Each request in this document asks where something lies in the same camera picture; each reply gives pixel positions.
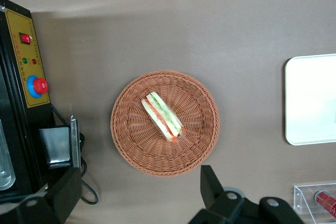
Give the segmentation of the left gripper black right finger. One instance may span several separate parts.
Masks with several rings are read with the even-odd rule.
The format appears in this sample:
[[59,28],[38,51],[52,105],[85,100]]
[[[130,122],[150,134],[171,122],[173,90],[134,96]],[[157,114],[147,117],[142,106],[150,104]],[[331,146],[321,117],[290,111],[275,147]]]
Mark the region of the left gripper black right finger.
[[244,195],[233,187],[223,187],[212,167],[201,166],[200,190],[205,209],[200,223],[245,223]]

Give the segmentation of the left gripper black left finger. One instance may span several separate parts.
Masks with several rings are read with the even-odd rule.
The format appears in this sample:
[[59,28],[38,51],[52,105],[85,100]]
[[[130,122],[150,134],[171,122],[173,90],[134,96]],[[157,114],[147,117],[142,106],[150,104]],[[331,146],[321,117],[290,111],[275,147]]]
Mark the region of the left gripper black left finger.
[[24,199],[16,208],[18,223],[65,223],[82,194],[79,168],[68,169],[44,192]]

